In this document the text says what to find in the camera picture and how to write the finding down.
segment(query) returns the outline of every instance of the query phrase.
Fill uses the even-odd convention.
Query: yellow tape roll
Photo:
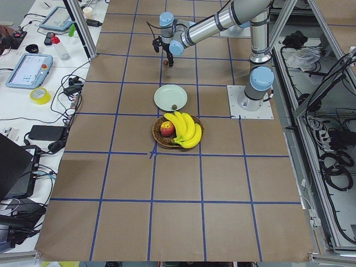
[[[38,105],[43,105],[51,99],[50,93],[43,87],[33,89],[29,96]]]

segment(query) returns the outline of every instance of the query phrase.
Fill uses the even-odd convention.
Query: laptop
[[[21,146],[21,148],[29,152],[32,155],[32,159],[4,199],[24,199],[33,194],[34,183],[36,182],[34,172],[38,170],[39,158],[41,157],[38,152],[41,149],[36,145]]]
[[[33,155],[0,133],[0,200],[32,164]]]

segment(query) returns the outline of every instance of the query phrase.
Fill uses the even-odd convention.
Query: white table
[[[45,9],[40,4],[40,0],[36,0],[32,8],[29,10],[29,13],[36,13],[46,16],[55,6],[64,6],[62,1],[51,0],[50,3],[52,7],[49,9]],[[100,1],[94,4],[92,6],[94,8],[93,19],[103,22],[107,6],[108,5],[107,3],[105,3],[105,1]],[[29,21],[34,19],[42,20],[42,17],[35,17],[33,15],[29,15],[23,20],[21,25],[24,26]],[[51,111],[50,107],[52,99],[57,89],[61,85],[61,78],[65,75],[72,73],[77,67],[88,61],[88,58],[85,54],[85,51],[77,34],[74,37],[69,37],[68,34],[59,36],[60,40],[66,46],[69,54],[71,55],[71,59],[67,61],[60,60],[58,54],[52,46],[44,45],[43,41],[45,40],[45,35],[42,35],[37,32],[38,24],[39,22],[35,21],[32,24],[25,26],[24,30],[28,33],[24,38],[20,48],[17,50],[11,50],[7,55],[1,56],[0,68],[14,68],[20,57],[24,53],[26,53],[25,47],[32,43],[37,44],[40,54],[53,56],[52,68],[50,69],[48,76],[42,84],[42,87],[46,88],[47,91],[51,94],[51,100],[50,102],[44,105],[37,105],[29,97],[29,93],[31,90],[6,87],[5,82],[9,78],[11,71],[0,71],[0,120],[24,117],[38,119],[46,122],[52,122],[58,119],[60,115]],[[89,27],[89,29],[94,43],[97,43],[101,27]],[[39,31],[43,33],[48,32],[43,29],[39,29]],[[84,65],[74,74],[82,78],[86,78],[89,66],[89,63]],[[71,104],[71,101],[68,100],[67,97],[63,94],[61,95],[60,100],[66,107],[69,107]],[[58,102],[57,97],[53,102],[53,109],[59,112],[65,111],[63,106]],[[57,122],[52,123],[50,125],[63,126],[62,119],[63,118],[60,118]],[[16,141],[18,145],[24,145],[23,137],[27,132],[30,131],[33,125],[45,125],[45,123],[24,119],[0,121],[0,128],[13,127],[19,129],[19,139]],[[50,143],[51,142],[48,141],[31,141],[31,144],[37,145],[45,151],[48,150],[47,146]],[[57,171],[62,155],[63,150],[56,153],[55,155],[43,155],[41,156],[40,163]],[[44,203],[47,200],[50,192],[50,178],[39,179],[36,181],[34,193],[30,198],[35,202]],[[14,253],[15,255],[16,253],[34,251],[38,236],[39,235],[35,235],[31,238],[26,239],[23,244],[16,245],[14,249],[7,251],[7,253]]]

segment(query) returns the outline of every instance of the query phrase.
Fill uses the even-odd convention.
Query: white plate
[[[156,105],[164,111],[180,110],[187,103],[187,99],[186,91],[178,85],[163,85],[157,89],[154,96]]]

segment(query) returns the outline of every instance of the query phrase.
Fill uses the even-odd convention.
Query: plastic bottle
[[[61,60],[69,60],[71,58],[71,56],[69,55],[68,51],[66,50],[64,44],[61,42],[61,40],[57,36],[52,35],[51,41],[52,41],[52,44],[55,47],[59,57],[61,58]]]

